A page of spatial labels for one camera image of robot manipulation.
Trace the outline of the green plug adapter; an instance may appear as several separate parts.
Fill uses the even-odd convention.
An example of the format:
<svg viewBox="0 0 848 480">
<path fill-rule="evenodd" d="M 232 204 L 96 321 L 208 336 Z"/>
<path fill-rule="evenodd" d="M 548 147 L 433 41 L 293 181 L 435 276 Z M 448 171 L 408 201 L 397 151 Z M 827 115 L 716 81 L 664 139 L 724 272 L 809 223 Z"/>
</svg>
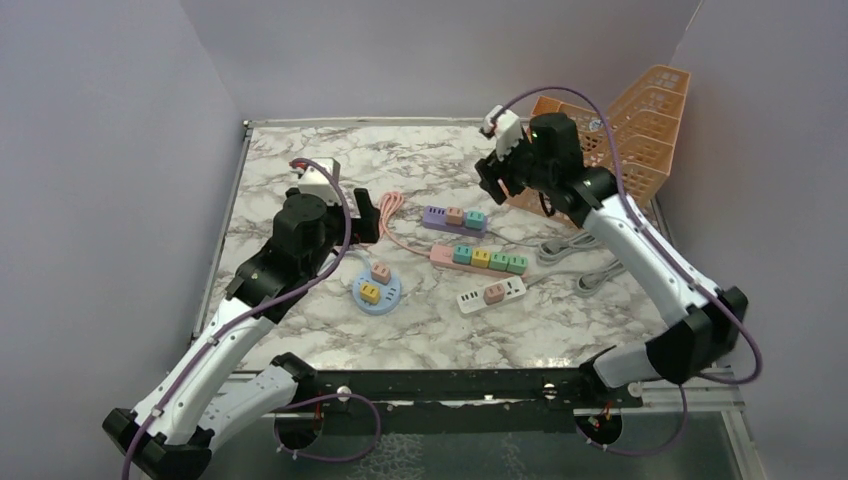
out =
<svg viewBox="0 0 848 480">
<path fill-rule="evenodd" d="M 510 255 L 507 263 L 507 271 L 514 275 L 524 275 L 529 265 L 529 261 L 525 256 Z"/>
<path fill-rule="evenodd" d="M 507 271 L 510 259 L 508 253 L 493 252 L 489 259 L 488 268 L 494 271 Z"/>
</svg>

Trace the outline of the dark teal plug adapter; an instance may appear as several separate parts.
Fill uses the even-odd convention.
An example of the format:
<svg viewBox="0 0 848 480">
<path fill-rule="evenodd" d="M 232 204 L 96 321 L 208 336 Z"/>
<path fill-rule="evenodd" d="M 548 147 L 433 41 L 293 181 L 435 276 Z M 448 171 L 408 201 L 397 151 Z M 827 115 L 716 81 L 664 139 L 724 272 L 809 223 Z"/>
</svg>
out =
<svg viewBox="0 0 848 480">
<path fill-rule="evenodd" d="M 467 245 L 456 245 L 452 251 L 452 262 L 462 265 L 470 265 L 473 249 Z"/>
</svg>

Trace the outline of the pink plug adapter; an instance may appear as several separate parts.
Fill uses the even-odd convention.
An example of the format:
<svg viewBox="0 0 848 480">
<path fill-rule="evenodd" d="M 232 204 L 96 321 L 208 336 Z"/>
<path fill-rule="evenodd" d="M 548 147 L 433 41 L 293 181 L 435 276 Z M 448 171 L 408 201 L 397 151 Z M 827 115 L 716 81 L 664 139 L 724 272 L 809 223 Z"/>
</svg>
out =
<svg viewBox="0 0 848 480">
<path fill-rule="evenodd" d="M 465 221 L 465 213 L 461 208 L 448 207 L 445 210 L 445 224 L 452 226 L 462 226 Z"/>
<path fill-rule="evenodd" d="M 376 262 L 370 268 L 370 277 L 375 282 L 388 285 L 392 279 L 391 269 L 382 262 Z"/>
<path fill-rule="evenodd" d="M 506 293 L 507 291 L 503 284 L 494 283 L 484 288 L 482 298 L 486 305 L 493 305 L 503 301 Z"/>
</svg>

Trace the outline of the yellow plug adapter front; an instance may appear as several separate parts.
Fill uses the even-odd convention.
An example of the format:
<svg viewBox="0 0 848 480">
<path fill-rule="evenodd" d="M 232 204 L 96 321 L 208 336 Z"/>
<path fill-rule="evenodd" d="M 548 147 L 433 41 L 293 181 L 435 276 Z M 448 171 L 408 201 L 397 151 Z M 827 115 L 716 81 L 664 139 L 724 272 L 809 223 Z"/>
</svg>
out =
<svg viewBox="0 0 848 480">
<path fill-rule="evenodd" d="M 359 287 L 359 298 L 368 305 L 377 305 L 381 300 L 380 288 L 369 282 L 363 282 Z"/>
</svg>

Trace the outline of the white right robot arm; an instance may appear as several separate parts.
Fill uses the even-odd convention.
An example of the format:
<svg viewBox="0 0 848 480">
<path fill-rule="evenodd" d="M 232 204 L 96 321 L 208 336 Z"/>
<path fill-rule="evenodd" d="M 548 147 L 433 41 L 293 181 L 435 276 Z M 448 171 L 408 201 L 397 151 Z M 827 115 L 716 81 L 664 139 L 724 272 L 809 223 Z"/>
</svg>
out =
<svg viewBox="0 0 848 480">
<path fill-rule="evenodd" d="M 564 113 L 531 119 L 527 128 L 512 111 L 494 110 L 481 133 L 494 150 L 475 169 L 480 187 L 497 204 L 525 189 L 600 241 L 653 301 L 667 325 L 643 343 L 612 347 L 584 362 L 579 398 L 600 407 L 618 387 L 663 379 L 681 385 L 732 351 L 748 298 L 722 288 L 689 264 L 647 221 L 616 176 L 584 163 L 576 123 Z"/>
</svg>

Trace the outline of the yellow plug adapter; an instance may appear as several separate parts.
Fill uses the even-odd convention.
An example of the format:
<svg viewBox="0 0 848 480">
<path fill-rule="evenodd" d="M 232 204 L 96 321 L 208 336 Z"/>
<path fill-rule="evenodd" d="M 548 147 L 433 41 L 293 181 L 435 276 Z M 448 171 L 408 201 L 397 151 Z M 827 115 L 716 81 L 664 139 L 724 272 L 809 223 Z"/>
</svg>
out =
<svg viewBox="0 0 848 480">
<path fill-rule="evenodd" d="M 377 305 L 381 300 L 380 288 L 369 282 L 363 282 L 359 287 L 359 298 L 368 305 Z"/>
<path fill-rule="evenodd" d="M 488 269 L 491 252 L 483 248 L 474 248 L 471 252 L 470 265 L 475 268 Z"/>
</svg>

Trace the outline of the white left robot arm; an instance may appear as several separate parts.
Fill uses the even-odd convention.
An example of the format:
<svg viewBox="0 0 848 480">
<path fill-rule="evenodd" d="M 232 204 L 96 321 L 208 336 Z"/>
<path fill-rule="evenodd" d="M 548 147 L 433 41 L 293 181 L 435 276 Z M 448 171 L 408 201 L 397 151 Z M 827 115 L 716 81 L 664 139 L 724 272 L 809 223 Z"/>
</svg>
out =
<svg viewBox="0 0 848 480">
<path fill-rule="evenodd" d="M 167 377 L 133 408 L 115 408 L 103 429 L 124 455 L 121 476 L 138 467 L 151 479 L 197 479 L 239 431 L 279 407 L 313 401 L 313 370 L 273 363 L 252 381 L 219 393 L 243 357 L 308 291 L 337 268 L 349 247 L 378 239 L 380 212 L 365 188 L 324 199 L 292 188 L 261 249 L 240 265 L 215 315 Z"/>
</svg>

